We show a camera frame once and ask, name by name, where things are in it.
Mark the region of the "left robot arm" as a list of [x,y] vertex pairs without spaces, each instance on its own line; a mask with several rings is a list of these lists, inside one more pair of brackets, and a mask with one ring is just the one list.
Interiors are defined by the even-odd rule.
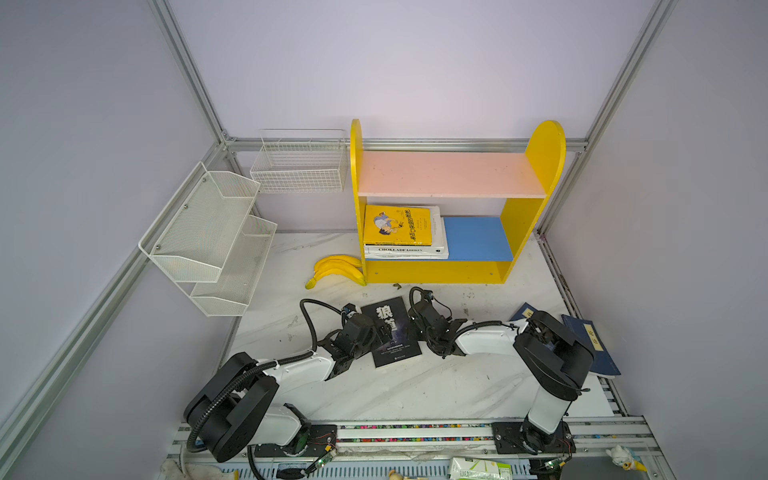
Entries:
[[304,316],[310,334],[304,352],[267,361],[245,352],[231,356],[185,407],[183,419],[190,431],[181,452],[207,451],[218,462],[252,444],[302,453],[312,423],[294,405],[277,404],[278,391],[334,379],[392,339],[388,321],[361,313],[352,304],[331,311],[339,316],[341,327],[323,338],[311,317]]

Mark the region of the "yellow paperback book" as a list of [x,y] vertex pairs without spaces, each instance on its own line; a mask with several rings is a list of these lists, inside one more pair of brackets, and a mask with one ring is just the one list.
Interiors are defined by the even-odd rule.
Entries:
[[363,222],[364,245],[430,246],[431,211],[424,207],[368,205]]

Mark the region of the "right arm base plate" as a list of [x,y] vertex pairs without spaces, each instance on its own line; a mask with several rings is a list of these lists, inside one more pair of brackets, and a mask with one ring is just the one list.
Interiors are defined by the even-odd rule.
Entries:
[[576,450],[569,426],[560,421],[553,433],[546,433],[527,420],[491,424],[499,454],[573,454]]

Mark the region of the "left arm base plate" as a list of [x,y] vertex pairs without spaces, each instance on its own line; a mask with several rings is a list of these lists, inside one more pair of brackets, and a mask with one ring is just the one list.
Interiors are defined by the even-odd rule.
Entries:
[[337,442],[334,424],[312,424],[301,427],[287,445],[261,443],[252,446],[255,458],[315,458],[325,454]]

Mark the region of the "black book white characters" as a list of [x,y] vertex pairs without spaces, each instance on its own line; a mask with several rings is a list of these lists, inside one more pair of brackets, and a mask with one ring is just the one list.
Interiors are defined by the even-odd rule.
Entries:
[[371,351],[376,368],[383,368],[421,354],[418,333],[411,324],[402,297],[394,297],[363,306],[361,311],[372,320],[375,318],[391,318],[393,320],[392,341],[381,348],[373,347]]

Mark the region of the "white Javen Mao portfolio book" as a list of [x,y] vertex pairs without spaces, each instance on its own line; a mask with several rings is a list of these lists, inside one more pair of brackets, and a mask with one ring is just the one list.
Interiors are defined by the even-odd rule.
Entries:
[[364,254],[368,259],[377,260],[447,260],[450,253],[443,218],[440,218],[433,227],[433,238],[437,240],[436,246],[387,247],[366,245]]

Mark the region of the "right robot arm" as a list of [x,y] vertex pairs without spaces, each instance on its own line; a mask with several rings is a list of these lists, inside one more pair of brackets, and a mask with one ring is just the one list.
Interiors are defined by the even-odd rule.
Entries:
[[419,339],[441,358],[493,354],[522,361],[539,387],[510,442],[531,454],[555,442],[570,406],[586,391],[595,359],[590,342],[546,311],[534,311],[522,326],[500,320],[469,324],[440,314],[434,293],[418,286],[410,289],[408,303]]

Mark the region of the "white Chokladfabriken book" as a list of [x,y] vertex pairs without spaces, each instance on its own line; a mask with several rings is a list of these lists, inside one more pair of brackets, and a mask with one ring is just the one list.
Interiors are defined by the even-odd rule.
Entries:
[[362,240],[369,258],[447,259],[449,256],[438,206],[369,204],[363,220]]

